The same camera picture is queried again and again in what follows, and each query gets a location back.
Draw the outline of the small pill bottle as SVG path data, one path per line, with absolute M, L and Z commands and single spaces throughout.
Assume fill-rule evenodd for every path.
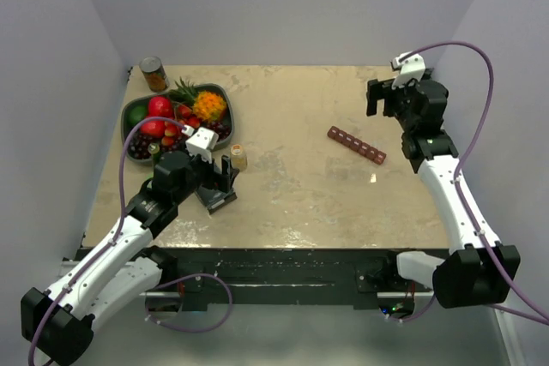
M 245 171 L 248 166 L 247 154 L 244 147 L 240 144 L 231 146 L 230 160 L 232 168 L 236 168 L 240 171 Z

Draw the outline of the red weekly pill organizer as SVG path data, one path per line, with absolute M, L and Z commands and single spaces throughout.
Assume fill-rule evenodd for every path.
M 348 134 L 335 126 L 329 128 L 327 137 L 341 145 L 351 149 L 353 152 L 370 160 L 376 165 L 382 165 L 386 160 L 386 153 L 373 147 L 372 145 L 360 140 L 359 138 Z

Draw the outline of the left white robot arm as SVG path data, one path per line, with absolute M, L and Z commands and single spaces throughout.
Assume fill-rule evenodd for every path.
M 27 361 L 41 351 L 49 363 L 71 365 L 95 332 L 126 303 L 156 288 L 181 282 L 175 259 L 152 242 L 178 215 L 179 205 L 198 189 L 231 193 L 238 170 L 186 152 L 163 155 L 138 194 L 122 204 L 122 215 L 95 248 L 45 291 L 21 299 L 21 334 L 31 344 Z

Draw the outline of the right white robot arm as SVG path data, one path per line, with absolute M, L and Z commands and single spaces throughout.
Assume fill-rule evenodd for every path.
M 410 81 L 394 88 L 390 80 L 369 81 L 366 114 L 377 104 L 401 125 L 401 147 L 413 171 L 428 188 L 449 240 L 442 260 L 421 251 L 401 252 L 382 271 L 384 285 L 402 291 L 412 281 L 431 290 L 446 309 L 503 302 L 521 257 L 504 245 L 476 205 L 465 177 L 458 171 L 459 154 L 443 130 L 449 92 L 433 80 Z

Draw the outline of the strawberries pile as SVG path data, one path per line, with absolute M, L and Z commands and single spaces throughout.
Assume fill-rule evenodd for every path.
M 172 118 L 179 124 L 190 126 L 194 130 L 197 130 L 201 126 L 199 117 L 187 105 L 176 105 Z M 187 139 L 188 136 L 182 132 L 181 128 L 170 122 L 165 122 L 164 137 L 160 141 L 163 147 L 175 147 Z

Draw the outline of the green glass bottle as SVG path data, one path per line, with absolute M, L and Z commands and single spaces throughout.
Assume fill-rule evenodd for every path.
M 148 153 L 149 153 L 149 158 L 152 161 L 152 165 L 156 166 L 160 161 L 160 157 L 162 155 L 160 144 L 156 142 L 150 143 L 148 145 Z

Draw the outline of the orange spiky fruit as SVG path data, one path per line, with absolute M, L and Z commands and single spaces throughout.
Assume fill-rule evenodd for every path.
M 228 104 L 218 93 L 199 92 L 192 106 L 193 113 L 203 122 L 219 122 L 226 113 Z

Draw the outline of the red apple lower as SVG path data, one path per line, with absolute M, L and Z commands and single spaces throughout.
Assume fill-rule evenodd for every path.
M 161 139 L 165 136 L 166 123 L 163 120 L 149 120 L 140 127 L 140 131 L 143 135 Z

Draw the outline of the red apple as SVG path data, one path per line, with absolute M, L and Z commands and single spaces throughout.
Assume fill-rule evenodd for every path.
M 172 102 L 163 96 L 156 96 L 148 102 L 148 115 L 150 117 L 173 117 Z
M 149 120 L 140 127 L 140 131 L 143 135 L 161 139 L 165 136 L 166 123 L 163 120 Z

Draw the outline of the dark grape bunch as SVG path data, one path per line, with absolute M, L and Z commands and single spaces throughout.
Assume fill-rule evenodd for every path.
M 218 134 L 218 141 L 225 140 L 230 132 L 232 131 L 229 124 L 213 122 L 213 123 L 201 123 L 201 126 L 207 129 L 212 129 L 215 133 Z M 146 135 L 143 135 L 140 130 L 138 130 L 130 143 L 129 155 L 133 159 L 149 159 L 148 145 L 152 142 L 160 144 L 161 139 L 155 139 Z M 184 148 L 184 142 L 180 143 L 175 147 L 163 147 L 160 144 L 162 152 L 169 152 L 173 150 L 178 150 Z

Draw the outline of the red apple upper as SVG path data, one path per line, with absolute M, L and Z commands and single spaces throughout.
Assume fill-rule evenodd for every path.
M 148 102 L 148 115 L 150 117 L 173 117 L 172 102 L 163 96 L 156 96 Z

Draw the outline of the green lime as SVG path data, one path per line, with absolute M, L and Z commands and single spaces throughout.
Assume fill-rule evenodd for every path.
M 126 114 L 127 124 L 133 128 L 139 122 L 145 119 L 148 114 L 148 108 L 145 105 L 136 105 Z

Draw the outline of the grey fruit tray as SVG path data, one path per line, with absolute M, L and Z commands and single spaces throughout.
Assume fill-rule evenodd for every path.
M 168 98 L 172 102 L 173 112 L 174 112 L 175 106 L 179 105 L 179 104 L 187 105 L 192 110 L 192 106 L 194 104 L 194 101 L 195 101 L 195 98 L 196 98 L 197 94 L 199 92 L 202 92 L 202 91 L 210 91 L 210 92 L 213 92 L 213 93 L 218 93 L 219 95 L 221 95 L 225 99 L 225 101 L 228 104 L 225 116 L 219 122 L 229 124 L 231 126 L 232 131 L 230 132 L 229 136 L 225 140 L 217 141 L 217 143 L 215 145 L 216 149 L 221 149 L 223 147 L 226 147 L 229 144 L 229 142 L 232 138 L 233 131 L 234 131 L 234 121 L 232 119 L 232 108 L 231 108 L 231 105 L 229 103 L 229 98 L 228 98 L 226 92 L 222 89 L 222 87 L 220 87 L 218 85 L 215 85 L 215 84 L 204 84 L 204 85 L 195 86 L 191 83 L 186 83 L 184 81 L 178 81 L 176 83 L 176 88 L 173 89 L 173 90 L 170 90 L 166 93 L 161 93 L 161 94 L 155 95 L 155 96 L 148 96 L 148 97 L 145 97 L 145 98 L 135 99 L 135 100 L 131 101 L 130 103 L 128 103 L 124 107 L 123 112 L 122 112 L 122 126 L 121 126 L 122 140 L 123 141 L 129 141 L 131 143 L 131 140 L 132 140 L 134 134 L 140 129 L 140 127 L 146 121 L 156 120 L 156 117 L 150 117 L 149 115 L 147 115 L 144 120 L 139 122 L 135 127 L 131 128 L 126 122 L 126 114 L 134 106 L 136 106 L 136 105 L 145 105 L 148 108 L 148 102 L 151 98 L 156 97 L 156 96 L 163 96 L 163 97 Z M 133 160 L 137 163 L 140 163 L 140 164 L 149 165 L 151 163 L 150 158 L 149 159 L 133 159 L 129 155 L 129 149 L 127 149 L 127 156 L 131 160 Z

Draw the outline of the tin can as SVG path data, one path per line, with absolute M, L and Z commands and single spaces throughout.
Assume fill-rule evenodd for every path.
M 139 62 L 139 68 L 151 91 L 164 92 L 169 87 L 169 80 L 163 64 L 158 57 L 145 57 Z

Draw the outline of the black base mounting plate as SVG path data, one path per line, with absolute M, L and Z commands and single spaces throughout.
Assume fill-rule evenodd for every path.
M 327 305 L 376 309 L 378 298 L 425 292 L 396 268 L 395 249 L 160 248 L 138 252 L 160 264 L 161 280 L 187 276 L 170 286 L 155 306 L 205 311 L 214 304 Z

